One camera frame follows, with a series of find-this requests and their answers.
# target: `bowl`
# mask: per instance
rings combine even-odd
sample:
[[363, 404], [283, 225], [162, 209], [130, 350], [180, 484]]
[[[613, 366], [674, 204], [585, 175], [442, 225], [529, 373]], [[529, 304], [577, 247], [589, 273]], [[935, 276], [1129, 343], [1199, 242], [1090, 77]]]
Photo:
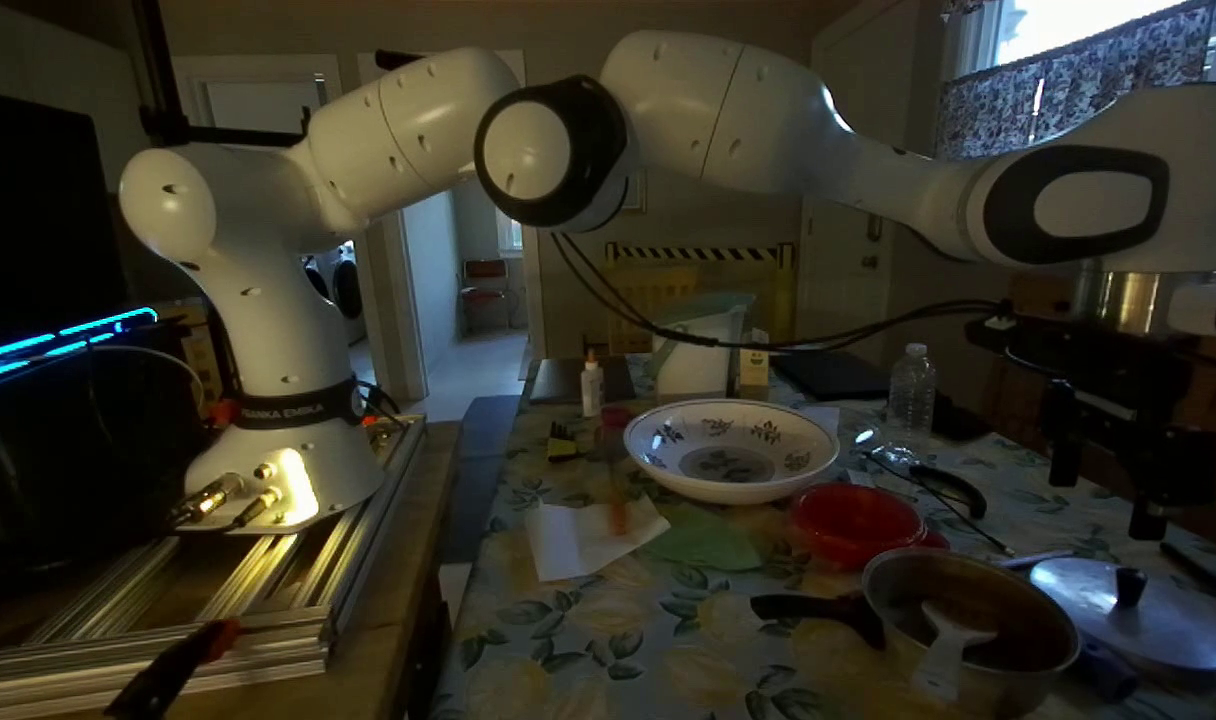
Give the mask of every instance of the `bowl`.
[[859, 574], [871, 557], [923, 542], [923, 522], [911, 504], [863, 484], [808, 487], [793, 508], [793, 528], [836, 574]]
[[735, 398], [656, 404], [619, 439], [656, 484], [704, 504], [788, 499], [840, 455], [808, 415]]
[[947, 704], [968, 715], [1024, 715], [1040, 708], [1052, 679], [1073, 669], [1085, 643], [1073, 617], [1035, 586], [959, 552], [881, 552], [863, 567], [863, 601], [886, 620], [890, 643], [911, 669], [908, 684], [919, 693], [923, 664], [942, 659], [934, 650], [942, 626], [934, 617], [958, 617], [968, 627], [993, 632], [958, 655]]

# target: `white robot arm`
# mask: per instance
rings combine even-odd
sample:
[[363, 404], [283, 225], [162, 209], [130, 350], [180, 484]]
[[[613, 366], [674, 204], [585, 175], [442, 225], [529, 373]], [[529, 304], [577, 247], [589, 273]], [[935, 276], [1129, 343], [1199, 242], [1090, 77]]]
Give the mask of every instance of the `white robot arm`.
[[331, 102], [295, 147], [186, 144], [125, 167], [130, 227], [204, 288], [240, 373], [240, 415], [189, 469], [189, 495], [259, 487], [248, 531], [291, 531], [382, 484], [342, 314], [310, 288], [301, 251], [468, 171], [482, 115], [512, 87], [497, 58], [461, 49]]
[[1092, 261], [1129, 336], [1216, 336], [1216, 87], [1136, 94], [1058, 144], [930, 159], [856, 136], [799, 63], [713, 35], [637, 32], [599, 82], [501, 102], [476, 171], [543, 227], [604, 225], [632, 167], [742, 192], [811, 192], [905, 219], [958, 261]]

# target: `red object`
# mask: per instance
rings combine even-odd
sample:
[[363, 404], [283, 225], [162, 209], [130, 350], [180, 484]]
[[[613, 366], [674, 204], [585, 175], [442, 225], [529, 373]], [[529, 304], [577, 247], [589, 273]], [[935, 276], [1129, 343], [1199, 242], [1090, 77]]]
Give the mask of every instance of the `red object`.
[[793, 508], [796, 542], [836, 574], [859, 574], [890, 548], [923, 543], [918, 508], [881, 487], [821, 484]]

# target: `spoon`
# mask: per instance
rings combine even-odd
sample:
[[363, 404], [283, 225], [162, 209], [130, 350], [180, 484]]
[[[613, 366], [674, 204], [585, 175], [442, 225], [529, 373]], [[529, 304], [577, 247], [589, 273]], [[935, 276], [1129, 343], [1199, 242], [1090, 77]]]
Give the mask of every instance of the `spoon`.
[[978, 627], [978, 626], [963, 626], [959, 617], [947, 617], [943, 610], [935, 610], [934, 601], [919, 606], [930, 626], [935, 627], [919, 669], [918, 669], [918, 684], [953, 704], [959, 696], [959, 664], [963, 664], [963, 653], [974, 643], [990, 643], [997, 642], [997, 627]]

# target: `table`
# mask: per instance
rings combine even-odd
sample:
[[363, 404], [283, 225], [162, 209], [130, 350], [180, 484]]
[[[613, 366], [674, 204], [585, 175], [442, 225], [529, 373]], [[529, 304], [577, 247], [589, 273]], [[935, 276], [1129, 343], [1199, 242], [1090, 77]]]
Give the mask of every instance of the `table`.
[[[799, 414], [830, 423], [836, 409], [799, 404]], [[512, 428], [504, 484], [432, 715], [958, 715], [919, 702], [895, 659], [871, 653], [846, 626], [766, 626], [754, 617], [750, 601], [755, 593], [840, 598], [856, 588], [856, 575], [830, 574], [793, 543], [779, 504], [701, 508], [745, 538], [762, 552], [762, 567], [684, 564], [642, 548], [597, 575], [542, 586], [523, 512], [536, 499], [593, 499], [593, 465], [599, 465], [554, 465], [543, 455], [554, 423], [577, 428], [577, 409], [533, 404]], [[983, 528], [1011, 552], [1058, 548], [1144, 574], [1177, 574], [1157, 543], [1129, 542], [1129, 504], [1119, 495], [1097, 484], [1052, 487], [1043, 455], [1003, 436], [934, 439], [934, 462], [990, 495]], [[958, 552], [997, 557], [935, 495], [850, 455], [836, 469], [918, 504]], [[648, 491], [664, 518], [693, 508], [693, 499], [656, 487], [642, 474], [619, 474], [616, 484]], [[1157, 678], [1123, 704], [1103, 704], [1090, 688], [1062, 679], [1031, 715], [1216, 715], [1211, 708], [1216, 679]]]

